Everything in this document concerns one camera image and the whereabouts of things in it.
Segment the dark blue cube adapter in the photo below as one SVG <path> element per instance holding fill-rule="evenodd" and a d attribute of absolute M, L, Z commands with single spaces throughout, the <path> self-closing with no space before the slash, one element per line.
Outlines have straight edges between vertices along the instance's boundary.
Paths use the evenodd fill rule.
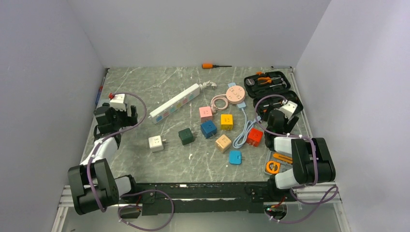
<path fill-rule="evenodd" d="M 214 136 L 217 133 L 217 127 L 213 123 L 213 121 L 208 120 L 206 122 L 203 122 L 201 124 L 201 132 L 203 136 L 208 139 L 212 136 Z"/>

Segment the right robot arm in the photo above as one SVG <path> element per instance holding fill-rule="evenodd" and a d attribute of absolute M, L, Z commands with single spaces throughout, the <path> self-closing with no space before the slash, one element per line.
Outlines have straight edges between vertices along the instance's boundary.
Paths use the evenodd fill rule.
<path fill-rule="evenodd" d="M 280 110 L 271 110 L 268 114 L 264 130 L 266 147 L 292 159 L 291 168 L 273 174 L 268 181 L 266 194 L 273 201 L 279 200 L 291 188 L 332 182 L 336 178 L 336 169 L 324 138 L 290 134 L 297 121 L 298 117 L 288 119 Z"/>

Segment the wooden cube plug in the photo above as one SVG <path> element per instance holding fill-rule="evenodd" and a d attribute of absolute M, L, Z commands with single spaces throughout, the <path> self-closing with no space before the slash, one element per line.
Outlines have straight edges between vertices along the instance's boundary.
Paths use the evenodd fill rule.
<path fill-rule="evenodd" d="M 215 147 L 217 150 L 219 150 L 221 153 L 224 153 L 230 146 L 232 145 L 231 139 L 226 136 L 225 134 L 222 134 L 216 141 L 215 141 Z"/>

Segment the pink plug adapter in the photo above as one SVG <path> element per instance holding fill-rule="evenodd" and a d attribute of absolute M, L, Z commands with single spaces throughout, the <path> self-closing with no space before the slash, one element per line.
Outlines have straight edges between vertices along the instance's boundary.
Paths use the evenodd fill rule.
<path fill-rule="evenodd" d="M 207 122 L 213 119 L 213 112 L 210 106 L 200 107 L 199 115 L 201 123 Z"/>

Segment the red cube adapter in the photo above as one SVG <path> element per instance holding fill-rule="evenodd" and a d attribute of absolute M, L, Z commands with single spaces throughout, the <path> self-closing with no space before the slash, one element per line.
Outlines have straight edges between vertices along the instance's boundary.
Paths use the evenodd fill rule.
<path fill-rule="evenodd" d="M 256 128 L 252 128 L 247 136 L 246 143 L 248 145 L 252 145 L 254 147 L 258 147 L 262 138 L 264 136 L 264 133 Z"/>

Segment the small blue plug adapter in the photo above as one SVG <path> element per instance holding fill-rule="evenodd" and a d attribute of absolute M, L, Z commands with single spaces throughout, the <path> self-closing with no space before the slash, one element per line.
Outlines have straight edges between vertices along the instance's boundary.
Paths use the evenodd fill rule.
<path fill-rule="evenodd" d="M 228 162 L 231 165 L 240 165 L 246 158 L 239 150 L 231 150 L 229 152 Z"/>

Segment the white cube plug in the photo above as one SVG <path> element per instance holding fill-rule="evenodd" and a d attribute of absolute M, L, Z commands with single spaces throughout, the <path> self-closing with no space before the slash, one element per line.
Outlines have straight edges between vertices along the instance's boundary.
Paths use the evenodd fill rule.
<path fill-rule="evenodd" d="M 164 143 L 166 143 L 166 139 L 163 139 L 160 135 L 148 138 L 148 145 L 151 152 L 164 150 Z"/>

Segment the green cube plug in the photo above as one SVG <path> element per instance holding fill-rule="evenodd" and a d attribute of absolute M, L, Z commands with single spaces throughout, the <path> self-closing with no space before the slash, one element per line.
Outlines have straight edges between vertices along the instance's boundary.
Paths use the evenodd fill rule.
<path fill-rule="evenodd" d="M 178 136 L 181 140 L 182 145 L 190 144 L 194 141 L 194 136 L 190 128 L 185 128 L 178 132 Z"/>

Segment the blue power strip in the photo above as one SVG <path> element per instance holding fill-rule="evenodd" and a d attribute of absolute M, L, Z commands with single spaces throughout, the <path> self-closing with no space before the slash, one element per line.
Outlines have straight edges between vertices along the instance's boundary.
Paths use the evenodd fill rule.
<path fill-rule="evenodd" d="M 246 107 L 245 103 L 246 91 L 243 87 L 236 83 L 229 83 L 226 91 L 226 98 L 229 103 L 236 105 L 239 109 Z"/>

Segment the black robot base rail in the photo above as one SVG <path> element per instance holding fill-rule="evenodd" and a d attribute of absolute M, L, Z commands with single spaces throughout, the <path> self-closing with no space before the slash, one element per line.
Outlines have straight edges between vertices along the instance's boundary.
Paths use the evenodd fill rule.
<path fill-rule="evenodd" d="M 295 202 L 289 190 L 277 189 L 274 180 L 257 182 L 138 183 L 132 196 L 120 204 L 142 206 L 142 215 L 167 213 L 263 213 L 278 203 Z"/>

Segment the pink round plug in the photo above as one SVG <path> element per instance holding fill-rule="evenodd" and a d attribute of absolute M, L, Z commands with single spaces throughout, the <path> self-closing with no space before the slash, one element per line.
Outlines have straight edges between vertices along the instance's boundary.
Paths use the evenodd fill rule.
<path fill-rule="evenodd" d="M 226 91 L 226 99 L 231 104 L 240 104 L 244 101 L 245 97 L 245 89 L 238 85 L 231 86 Z"/>

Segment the yellow plug adapter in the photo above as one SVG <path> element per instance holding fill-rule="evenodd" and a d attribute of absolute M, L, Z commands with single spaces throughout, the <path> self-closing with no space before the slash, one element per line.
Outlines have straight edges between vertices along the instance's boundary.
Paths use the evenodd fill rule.
<path fill-rule="evenodd" d="M 230 131 L 234 127 L 234 119 L 232 114 L 221 114 L 220 129 Z"/>

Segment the white power strip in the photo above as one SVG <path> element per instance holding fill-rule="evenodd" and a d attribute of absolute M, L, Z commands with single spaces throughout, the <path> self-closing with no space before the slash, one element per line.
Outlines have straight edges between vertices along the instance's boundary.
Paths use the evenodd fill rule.
<path fill-rule="evenodd" d="M 150 112 L 149 118 L 154 124 L 161 122 L 166 117 L 180 109 L 182 106 L 191 102 L 194 98 L 199 96 L 200 92 L 207 87 L 211 87 L 212 90 L 215 90 L 217 88 L 217 84 L 213 81 L 193 84 L 186 90 L 180 92 L 179 94 Z"/>

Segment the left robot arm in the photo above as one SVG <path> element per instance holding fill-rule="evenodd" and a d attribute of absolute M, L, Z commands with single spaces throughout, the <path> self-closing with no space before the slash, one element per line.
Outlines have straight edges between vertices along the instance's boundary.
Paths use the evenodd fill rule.
<path fill-rule="evenodd" d="M 121 111 L 104 103 L 94 111 L 94 147 L 87 158 L 68 170 L 69 185 L 75 211 L 84 215 L 93 211 L 104 212 L 119 202 L 138 199 L 139 189 L 131 175 L 114 178 L 109 162 L 121 142 L 120 130 L 134 128 L 138 123 L 134 105 Z"/>

